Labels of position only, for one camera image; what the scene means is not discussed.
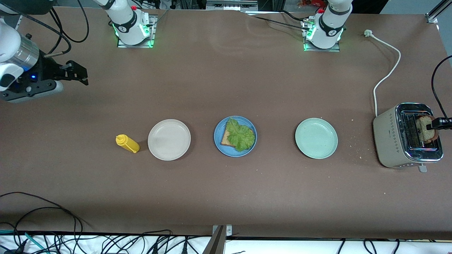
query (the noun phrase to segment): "table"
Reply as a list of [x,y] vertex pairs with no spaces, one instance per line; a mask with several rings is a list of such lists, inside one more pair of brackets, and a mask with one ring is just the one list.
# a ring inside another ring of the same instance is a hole
[[[82,38],[80,10],[57,12],[65,31]],[[171,10],[153,49],[116,48],[105,12],[86,12],[88,40],[55,59],[86,67],[89,86],[64,82],[58,95],[0,103],[0,193],[51,199],[94,232],[209,234],[213,224],[232,224],[240,236],[452,237],[452,132],[441,132],[445,156],[426,174],[384,168],[372,136],[372,89],[397,55],[362,36],[365,29],[402,52],[377,91],[379,112],[419,102],[440,115],[430,78],[446,53],[436,25],[422,15],[353,14],[341,52],[322,53],[304,52],[296,29],[236,11]],[[283,14],[267,17],[296,24]],[[44,50],[57,39],[25,19],[20,31]],[[444,65],[435,79],[447,112],[451,75]],[[221,154],[213,142],[216,124],[230,115],[250,119],[259,134],[242,158]],[[327,159],[310,159],[296,147],[295,129],[311,117],[330,122],[339,136]],[[151,128],[168,118],[192,134],[186,155],[170,162],[146,147]],[[118,147],[117,134],[139,141],[141,151]],[[2,219],[40,205],[3,198]],[[42,212],[19,229],[71,231],[72,221]]]

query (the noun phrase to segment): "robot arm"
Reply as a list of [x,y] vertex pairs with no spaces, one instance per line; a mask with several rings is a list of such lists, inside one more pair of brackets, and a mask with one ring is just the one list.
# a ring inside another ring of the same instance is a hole
[[127,0],[93,0],[113,22],[116,35],[127,45],[136,45],[149,37],[149,14],[132,8]]
[[313,19],[315,27],[307,37],[318,48],[327,49],[340,39],[343,27],[352,12],[353,0],[329,0],[324,13],[317,13]]
[[[148,13],[132,9],[127,0],[94,1],[108,13],[123,43],[139,44],[150,36],[146,27]],[[0,15],[45,14],[54,3],[54,0],[0,0]],[[0,99],[22,102],[58,93],[63,90],[59,80],[78,80],[88,85],[84,67],[74,61],[64,66],[56,63],[30,38],[20,35],[0,18]]]

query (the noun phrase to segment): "white floor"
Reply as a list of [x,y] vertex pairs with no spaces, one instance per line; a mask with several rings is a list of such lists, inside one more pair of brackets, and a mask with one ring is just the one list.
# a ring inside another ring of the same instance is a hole
[[[74,236],[68,235],[65,237],[65,240],[73,239],[73,237]],[[90,238],[94,236],[84,235],[82,237]],[[130,236],[130,238],[126,238],[120,241],[118,245],[122,247],[134,237],[135,236]],[[46,246],[43,240],[43,236],[35,236],[34,239],[42,246]],[[47,239],[50,245],[53,244],[53,236],[48,236]],[[104,242],[105,239],[105,237],[98,237],[91,240],[80,240],[79,244],[87,254],[101,254],[102,242]],[[199,253],[202,253],[209,239],[209,237],[200,237],[189,240],[189,242]],[[157,236],[146,236],[143,240],[140,239],[134,245],[132,245],[128,249],[128,252],[130,254],[140,254],[144,247],[144,253],[146,253],[146,251],[155,243],[156,240]],[[168,248],[171,248],[176,243],[183,241],[184,237],[177,237],[169,242]],[[377,252],[381,254],[392,254],[396,247],[396,242],[374,241],[373,243]],[[17,245],[14,243],[12,236],[0,236],[0,245],[3,245],[8,249],[12,249],[13,251],[17,248]],[[74,247],[74,241],[67,243],[67,245],[69,249],[72,250]],[[226,242],[225,254],[236,254],[242,251],[244,251],[244,254],[337,254],[340,245],[341,241],[232,240]],[[372,250],[369,242],[367,242],[367,246]],[[166,246],[162,247],[159,250],[160,254],[165,253],[165,247]],[[179,244],[171,251],[168,251],[168,254],[181,254],[182,248],[183,244]],[[39,250],[39,247],[28,241],[24,251],[27,253],[33,253]],[[118,251],[119,248],[117,246],[113,246],[107,251],[107,253],[115,254]],[[401,242],[396,254],[448,254],[449,252],[452,252],[452,243]],[[63,247],[61,249],[61,253],[69,254],[70,252],[67,248]],[[127,254],[124,250],[120,251],[119,253]],[[76,249],[75,254],[83,253],[80,249]],[[188,254],[195,254],[195,251],[188,247]],[[368,254],[368,252],[365,250],[362,241],[353,240],[345,242],[340,254]]]

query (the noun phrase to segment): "bread slice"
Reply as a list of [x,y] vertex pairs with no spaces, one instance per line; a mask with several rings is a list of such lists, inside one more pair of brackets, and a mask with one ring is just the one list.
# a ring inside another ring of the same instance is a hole
[[420,130],[419,138],[425,144],[433,142],[439,136],[438,130],[427,130],[427,125],[432,124],[434,119],[433,116],[421,116],[416,120],[416,126]]
[[223,134],[223,139],[221,141],[221,145],[222,146],[232,146],[235,147],[234,145],[231,144],[231,142],[229,142],[229,140],[227,139],[227,137],[229,136],[229,132],[227,130],[225,130],[225,133]]

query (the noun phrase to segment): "yellow squeeze bottle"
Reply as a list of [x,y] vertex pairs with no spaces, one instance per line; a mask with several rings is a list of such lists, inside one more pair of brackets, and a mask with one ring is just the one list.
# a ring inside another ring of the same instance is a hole
[[132,153],[137,153],[140,150],[140,145],[124,134],[116,136],[116,144]]

